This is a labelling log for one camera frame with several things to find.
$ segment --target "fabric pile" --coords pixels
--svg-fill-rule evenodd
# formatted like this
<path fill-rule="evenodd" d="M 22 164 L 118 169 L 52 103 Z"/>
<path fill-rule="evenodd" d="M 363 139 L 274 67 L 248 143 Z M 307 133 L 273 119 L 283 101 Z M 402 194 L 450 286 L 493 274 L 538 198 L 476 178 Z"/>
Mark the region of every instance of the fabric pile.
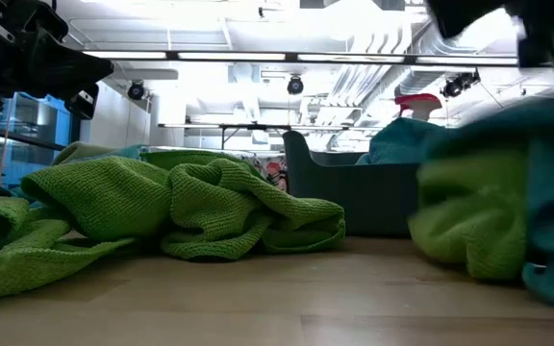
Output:
<path fill-rule="evenodd" d="M 296 199 L 248 163 L 179 151 L 63 151 L 22 179 L 23 198 L 0 197 L 0 297 L 69 276 L 123 248 L 159 248 L 182 260 L 302 253 L 344 237 L 343 209 Z M 83 238 L 65 237 L 72 230 Z"/>
<path fill-rule="evenodd" d="M 423 150 L 415 244 L 476 279 L 522 277 L 554 303 L 554 100 L 445 131 Z"/>
<path fill-rule="evenodd" d="M 371 139 L 369 152 L 356 164 L 420 163 L 424 158 L 424 143 L 445 131 L 426 121 L 398 118 Z"/>

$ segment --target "ceiling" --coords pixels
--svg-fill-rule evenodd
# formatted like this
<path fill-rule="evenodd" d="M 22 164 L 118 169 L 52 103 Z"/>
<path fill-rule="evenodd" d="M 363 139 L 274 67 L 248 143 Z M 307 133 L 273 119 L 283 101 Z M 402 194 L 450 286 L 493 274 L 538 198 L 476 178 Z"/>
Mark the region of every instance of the ceiling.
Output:
<path fill-rule="evenodd" d="M 324 5 L 330 6 L 322 9 L 309 9 L 310 1 L 65 0 L 59 1 L 58 13 L 70 27 L 65 44 L 75 49 L 418 54 L 516 51 L 516 32 L 505 13 L 489 16 L 479 27 L 472 26 L 461 41 L 445 42 L 435 28 L 424 25 L 428 18 L 420 0 L 403 0 L 405 11 L 385 11 L 377 5 L 399 0 L 324 0 Z M 264 18 L 259 16 L 259 7 Z M 248 96 L 252 94 L 261 115 L 281 110 L 286 114 L 301 112 L 309 118 L 311 103 L 323 107 L 313 114 L 316 124 L 342 121 L 352 113 L 344 111 L 346 107 L 363 109 L 357 125 L 382 126 L 398 112 L 393 98 L 404 81 L 409 79 L 406 91 L 410 93 L 439 95 L 445 79 L 455 75 L 449 69 L 413 72 L 408 66 L 253 63 L 252 67 L 252 87 L 237 83 L 228 62 L 118 62 L 111 82 L 124 91 L 130 79 L 156 78 L 149 72 L 158 70 L 161 80 L 147 84 L 155 93 L 179 88 L 192 121 L 207 121 L 211 115 L 216 116 L 215 121 L 227 121 L 224 115 L 234 116 L 249 108 Z M 431 121 L 456 126 L 528 98 L 554 95 L 550 70 L 483 68 L 480 74 L 481 85 L 456 99 L 442 100 L 443 108 L 432 113 Z M 288 95 L 290 75 L 301 76 L 305 84 L 301 95 Z"/>

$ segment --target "white wall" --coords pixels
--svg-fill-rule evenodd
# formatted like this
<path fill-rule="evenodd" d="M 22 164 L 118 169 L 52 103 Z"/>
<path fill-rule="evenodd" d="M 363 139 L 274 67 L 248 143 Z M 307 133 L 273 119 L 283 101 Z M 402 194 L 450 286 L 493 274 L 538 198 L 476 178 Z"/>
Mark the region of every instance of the white wall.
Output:
<path fill-rule="evenodd" d="M 111 148 L 148 144 L 151 115 L 103 82 L 92 120 L 81 123 L 81 141 Z"/>
<path fill-rule="evenodd" d="M 161 128 L 159 124 L 185 124 L 186 103 L 176 88 L 163 95 L 155 95 L 151 107 L 150 145 L 184 146 L 185 130 L 181 128 Z"/>

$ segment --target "gray bin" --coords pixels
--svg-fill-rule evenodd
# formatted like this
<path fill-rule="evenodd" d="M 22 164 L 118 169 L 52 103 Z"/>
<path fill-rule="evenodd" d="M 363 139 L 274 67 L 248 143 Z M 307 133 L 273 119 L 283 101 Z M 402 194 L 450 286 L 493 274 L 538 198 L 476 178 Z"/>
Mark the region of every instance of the gray bin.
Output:
<path fill-rule="evenodd" d="M 348 235 L 410 236 L 407 218 L 417 208 L 417 164 L 321 165 L 296 131 L 285 133 L 284 143 L 290 194 L 342 206 Z"/>

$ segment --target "red object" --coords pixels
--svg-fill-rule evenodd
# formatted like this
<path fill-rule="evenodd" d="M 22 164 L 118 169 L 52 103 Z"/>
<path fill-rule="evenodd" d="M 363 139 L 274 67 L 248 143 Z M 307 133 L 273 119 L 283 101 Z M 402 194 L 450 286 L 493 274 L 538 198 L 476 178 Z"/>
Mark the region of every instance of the red object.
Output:
<path fill-rule="evenodd" d="M 399 117 L 404 110 L 412 110 L 413 119 L 428 121 L 431 111 L 441 109 L 440 99 L 432 94 L 424 93 L 418 95 L 399 96 L 394 99 L 396 105 L 401 106 Z"/>

